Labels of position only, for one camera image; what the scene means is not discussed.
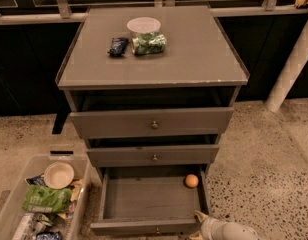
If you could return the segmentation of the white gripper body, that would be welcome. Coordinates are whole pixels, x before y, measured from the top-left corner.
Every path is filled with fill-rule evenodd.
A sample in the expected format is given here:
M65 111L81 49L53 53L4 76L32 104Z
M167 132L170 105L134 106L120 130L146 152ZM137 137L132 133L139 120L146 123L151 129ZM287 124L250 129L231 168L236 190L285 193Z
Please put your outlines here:
M204 240L221 240L220 231L223 223L215 218L207 218L201 222L201 235Z

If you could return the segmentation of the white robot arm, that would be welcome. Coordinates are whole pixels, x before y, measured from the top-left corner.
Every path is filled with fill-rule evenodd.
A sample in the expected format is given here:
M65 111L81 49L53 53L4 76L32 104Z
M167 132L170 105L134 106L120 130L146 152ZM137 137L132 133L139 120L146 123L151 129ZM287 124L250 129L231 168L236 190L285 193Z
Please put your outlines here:
M198 210L195 214L201 227L188 236L189 240L263 240L253 228L246 225L222 221Z

